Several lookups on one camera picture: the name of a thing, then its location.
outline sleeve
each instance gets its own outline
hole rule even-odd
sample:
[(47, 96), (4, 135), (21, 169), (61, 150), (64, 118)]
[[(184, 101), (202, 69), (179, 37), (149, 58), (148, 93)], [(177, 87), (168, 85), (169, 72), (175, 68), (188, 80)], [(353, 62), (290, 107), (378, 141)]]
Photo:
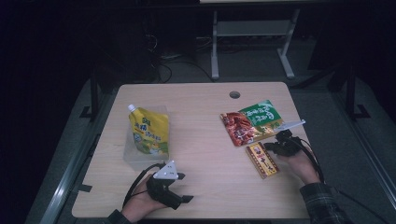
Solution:
[(338, 206), (329, 186), (313, 183), (300, 188), (306, 210), (313, 224), (353, 223)]
[(107, 220), (111, 224), (133, 224), (117, 209), (108, 216)]

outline table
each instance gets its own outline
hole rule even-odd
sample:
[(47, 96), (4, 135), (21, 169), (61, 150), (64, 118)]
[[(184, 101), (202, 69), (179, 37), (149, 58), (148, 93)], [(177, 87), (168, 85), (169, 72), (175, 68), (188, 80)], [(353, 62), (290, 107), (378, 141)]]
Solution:
[[(230, 97), (238, 91), (240, 97)], [(184, 173), (170, 190), (193, 195), (177, 210), (165, 208), (148, 218), (274, 219), (308, 218), (299, 192), (303, 185), (287, 164), (270, 152), (280, 172), (261, 179), (245, 147), (235, 147), (219, 118), (270, 100), (283, 120), (300, 120), (288, 87), (281, 82), (138, 84), (120, 88), (90, 167), (83, 180), (75, 217), (107, 217), (121, 209), (125, 193), (140, 174), (122, 158), (129, 128), (127, 106), (166, 105), (170, 119), (170, 156)], [(293, 135), (308, 140), (303, 126)], [(263, 142), (274, 142), (275, 138)]]

